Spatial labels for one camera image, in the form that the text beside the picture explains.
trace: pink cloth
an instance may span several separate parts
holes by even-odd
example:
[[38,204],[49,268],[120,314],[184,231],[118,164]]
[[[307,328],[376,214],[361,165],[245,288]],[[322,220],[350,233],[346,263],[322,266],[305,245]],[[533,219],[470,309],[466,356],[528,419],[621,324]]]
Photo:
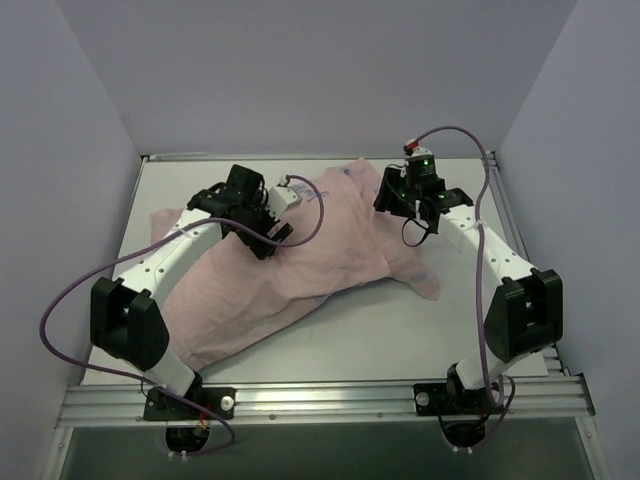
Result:
[[[376,213],[381,176],[366,160],[330,168],[314,180],[325,203],[325,220],[308,244],[280,248],[256,259],[235,234],[206,252],[171,292],[163,317],[178,357],[194,370],[234,355],[318,308],[332,293],[392,277],[425,298],[439,284],[418,249],[402,243],[403,220]],[[313,230],[318,200],[303,185],[302,204],[282,221],[300,240]],[[152,240],[162,238],[181,210],[154,213]]]

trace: screw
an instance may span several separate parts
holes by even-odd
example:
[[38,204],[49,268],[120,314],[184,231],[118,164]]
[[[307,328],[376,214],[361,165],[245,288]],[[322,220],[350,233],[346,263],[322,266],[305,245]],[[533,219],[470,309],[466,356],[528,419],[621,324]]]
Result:
[[429,394],[427,392],[420,392],[416,395],[416,403],[421,407],[429,405]]
[[236,402],[233,400],[233,398],[231,398],[229,395],[226,395],[222,397],[222,400],[220,400],[220,408],[225,412],[228,412],[233,408],[235,403]]

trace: gray wall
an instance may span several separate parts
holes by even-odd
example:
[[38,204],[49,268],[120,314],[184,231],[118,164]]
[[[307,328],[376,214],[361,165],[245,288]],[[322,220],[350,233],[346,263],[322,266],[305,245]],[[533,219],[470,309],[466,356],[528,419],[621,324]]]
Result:
[[560,351],[617,479],[640,472],[639,47],[639,2],[580,0],[500,151],[531,257],[564,278]]
[[[55,3],[1,2],[0,65],[0,477],[31,479],[72,376],[40,344],[40,314],[113,257],[139,159]],[[87,351],[87,294],[52,319],[73,355]]]
[[497,148],[575,0],[58,3],[143,153],[399,154]]

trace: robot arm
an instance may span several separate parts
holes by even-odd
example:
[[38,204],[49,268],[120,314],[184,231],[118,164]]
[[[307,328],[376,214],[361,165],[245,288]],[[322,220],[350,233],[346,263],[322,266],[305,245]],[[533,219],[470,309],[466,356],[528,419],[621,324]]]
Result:
[[[433,154],[417,147],[407,151],[404,167],[385,169],[375,201],[377,211],[415,219],[428,233],[449,241],[475,264],[480,232],[473,202],[462,190],[447,190],[436,174]],[[484,318],[482,347],[487,354],[489,381],[513,364],[562,337],[562,281],[553,271],[538,271],[519,257],[491,228],[483,224],[484,286],[494,291]],[[479,348],[453,365],[447,374],[451,403],[478,406],[483,402],[485,378]]]
[[[234,165],[226,183],[191,199],[167,237],[209,217],[234,220],[268,237],[282,214],[300,202],[292,189],[283,186],[265,194],[262,175]],[[116,280],[99,279],[91,291],[91,343],[127,361],[158,385],[189,396],[199,379],[171,352],[160,310],[189,268],[230,231],[232,227],[220,223],[200,225],[176,236]],[[282,240],[292,231],[285,224],[271,239]],[[237,233],[258,258],[274,253],[275,247]]]

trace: aluminum frame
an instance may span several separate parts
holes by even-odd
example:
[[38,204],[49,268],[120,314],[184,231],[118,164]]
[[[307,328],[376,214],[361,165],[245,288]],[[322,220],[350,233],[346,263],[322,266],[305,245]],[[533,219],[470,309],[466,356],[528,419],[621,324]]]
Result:
[[[206,153],[151,155],[144,157],[138,181],[148,162],[345,159],[352,156],[318,155],[211,155]],[[526,248],[506,198],[495,162],[489,168],[490,187],[503,224],[507,244],[523,258]],[[585,379],[571,376],[555,347],[543,352],[547,377],[518,378],[518,393],[509,416],[513,418],[573,417],[596,480],[608,480],[609,469],[595,429],[595,414]],[[378,382],[317,382],[283,384],[235,384],[237,389],[234,425],[351,423],[351,422],[433,422],[432,417],[415,414],[412,386],[434,380]],[[81,385],[69,387],[47,456],[42,479],[61,475],[75,428],[157,427],[158,422],[142,421],[145,398],[135,385]],[[194,422],[164,422],[190,425]]]

